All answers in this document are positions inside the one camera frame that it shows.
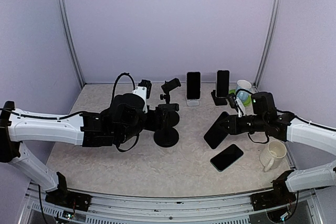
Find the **blue phone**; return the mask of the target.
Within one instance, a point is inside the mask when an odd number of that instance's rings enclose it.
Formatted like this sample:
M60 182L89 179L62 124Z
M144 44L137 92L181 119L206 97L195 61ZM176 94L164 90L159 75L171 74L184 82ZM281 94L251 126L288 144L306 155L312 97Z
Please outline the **blue phone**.
M228 116L229 114L227 112L222 112L204 135L205 142L213 150L216 149L228 135L219 125L219 122Z

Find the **black folding phone stand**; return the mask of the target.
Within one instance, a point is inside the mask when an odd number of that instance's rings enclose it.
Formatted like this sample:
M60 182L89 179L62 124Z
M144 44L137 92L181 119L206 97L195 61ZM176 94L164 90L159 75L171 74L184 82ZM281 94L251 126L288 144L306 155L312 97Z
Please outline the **black folding phone stand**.
M225 106L228 104L226 98L219 98L216 96L216 90L211 92L211 96L216 106Z

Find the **white folding phone stand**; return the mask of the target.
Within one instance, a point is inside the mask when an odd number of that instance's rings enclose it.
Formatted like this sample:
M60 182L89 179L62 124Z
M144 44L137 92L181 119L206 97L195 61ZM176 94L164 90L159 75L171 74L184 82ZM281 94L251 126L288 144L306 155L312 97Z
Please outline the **white folding phone stand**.
M200 101L199 101L199 99L187 99L186 104L187 104L187 106L199 106Z

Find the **teal phone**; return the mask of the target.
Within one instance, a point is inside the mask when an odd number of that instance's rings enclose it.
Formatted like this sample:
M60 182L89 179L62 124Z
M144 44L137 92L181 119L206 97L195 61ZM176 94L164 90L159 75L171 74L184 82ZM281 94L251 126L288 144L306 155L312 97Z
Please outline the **teal phone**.
M240 159L243 154L244 152L236 144L232 144L216 156L212 157L210 163L219 172L222 172Z

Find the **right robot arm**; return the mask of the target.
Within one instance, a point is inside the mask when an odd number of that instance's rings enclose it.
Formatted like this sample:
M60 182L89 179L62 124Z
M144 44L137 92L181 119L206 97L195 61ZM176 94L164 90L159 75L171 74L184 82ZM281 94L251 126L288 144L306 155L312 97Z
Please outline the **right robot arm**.
M269 92L251 95L253 115L228 115L218 126L229 135L264 132L283 142L300 143L335 155L335 129L314 124L289 111L279 111ZM335 161L305 169L289 170L273 182L269 201L281 204L289 192L335 185Z

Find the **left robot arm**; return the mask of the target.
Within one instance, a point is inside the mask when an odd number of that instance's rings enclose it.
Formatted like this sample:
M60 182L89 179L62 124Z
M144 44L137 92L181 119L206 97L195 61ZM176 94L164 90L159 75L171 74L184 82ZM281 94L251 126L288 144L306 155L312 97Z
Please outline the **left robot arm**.
M34 156L25 141L61 142L82 147L116 146L139 136L143 130L158 130L163 118L135 94L117 95L105 110L80 111L70 115L23 111L7 101L1 108L1 162L21 170L60 204L73 201L66 179Z

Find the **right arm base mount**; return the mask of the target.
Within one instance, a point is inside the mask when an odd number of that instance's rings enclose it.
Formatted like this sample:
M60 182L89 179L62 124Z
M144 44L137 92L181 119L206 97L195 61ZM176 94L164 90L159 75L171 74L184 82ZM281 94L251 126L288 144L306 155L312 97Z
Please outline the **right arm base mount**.
M295 202L297 200L297 194L290 192L286 186L286 180L293 172L293 169L283 172L273 181L272 190L252 194L250 198L253 210L259 211Z

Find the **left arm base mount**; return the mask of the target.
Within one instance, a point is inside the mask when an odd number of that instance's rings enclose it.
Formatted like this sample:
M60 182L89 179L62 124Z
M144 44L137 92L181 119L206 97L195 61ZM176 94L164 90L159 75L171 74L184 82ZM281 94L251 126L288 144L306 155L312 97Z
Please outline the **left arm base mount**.
M60 172L57 172L56 175L58 178L57 188L46 193L45 201L57 206L87 212L91 203L91 196L69 190L65 176Z

